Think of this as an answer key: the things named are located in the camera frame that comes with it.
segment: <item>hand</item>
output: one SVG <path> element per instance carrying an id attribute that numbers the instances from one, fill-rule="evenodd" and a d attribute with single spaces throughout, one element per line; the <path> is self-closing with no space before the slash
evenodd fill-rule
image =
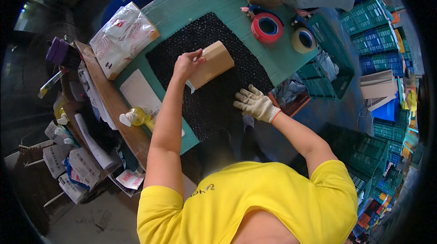
<path id="1" fill-rule="evenodd" d="M 184 53 L 179 55 L 178 60 L 174 65 L 173 77 L 178 78 L 184 83 L 193 75 L 196 68 L 206 62 L 202 56 L 202 49 L 198 49 L 192 53 Z"/>
<path id="2" fill-rule="evenodd" d="M 255 119 L 271 123 L 281 111 L 273 105 L 272 101 L 260 92 L 254 85 L 249 85 L 249 90 L 244 88 L 235 94 L 238 101 L 234 106 L 252 115 Z"/>

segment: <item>white plastic package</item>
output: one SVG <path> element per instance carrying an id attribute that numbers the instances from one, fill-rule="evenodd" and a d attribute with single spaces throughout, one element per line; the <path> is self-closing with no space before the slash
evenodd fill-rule
<path id="1" fill-rule="evenodd" d="M 155 25 L 130 2 L 117 10 L 91 39 L 90 46 L 106 78 L 114 80 L 132 59 L 159 36 Z"/>

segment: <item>red tape roll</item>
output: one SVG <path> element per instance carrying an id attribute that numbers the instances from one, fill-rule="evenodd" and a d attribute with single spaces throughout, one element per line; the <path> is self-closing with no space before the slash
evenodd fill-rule
<path id="1" fill-rule="evenodd" d="M 265 22 L 268 29 L 273 29 L 273 31 L 263 31 L 259 26 L 259 24 L 263 22 Z M 254 37 L 261 43 L 274 43 L 281 37 L 284 28 L 282 27 L 281 21 L 276 16 L 263 12 L 254 16 L 250 30 Z"/>

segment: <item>white work glove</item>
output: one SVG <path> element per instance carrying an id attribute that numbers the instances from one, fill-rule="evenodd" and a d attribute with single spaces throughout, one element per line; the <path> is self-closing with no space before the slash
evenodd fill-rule
<path id="1" fill-rule="evenodd" d="M 271 123 L 281 110 L 274 106 L 272 101 L 254 85 L 250 84 L 249 90 L 240 89 L 240 92 L 235 94 L 238 101 L 234 101 L 233 105 L 257 120 Z"/>

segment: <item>brown cardboard package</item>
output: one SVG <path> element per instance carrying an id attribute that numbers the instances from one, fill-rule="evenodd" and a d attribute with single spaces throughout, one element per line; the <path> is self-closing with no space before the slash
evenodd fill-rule
<path id="1" fill-rule="evenodd" d="M 231 55 L 220 41 L 207 46 L 202 56 L 206 58 L 206 62 L 200 65 L 189 79 L 194 89 L 200 88 L 234 66 Z"/>

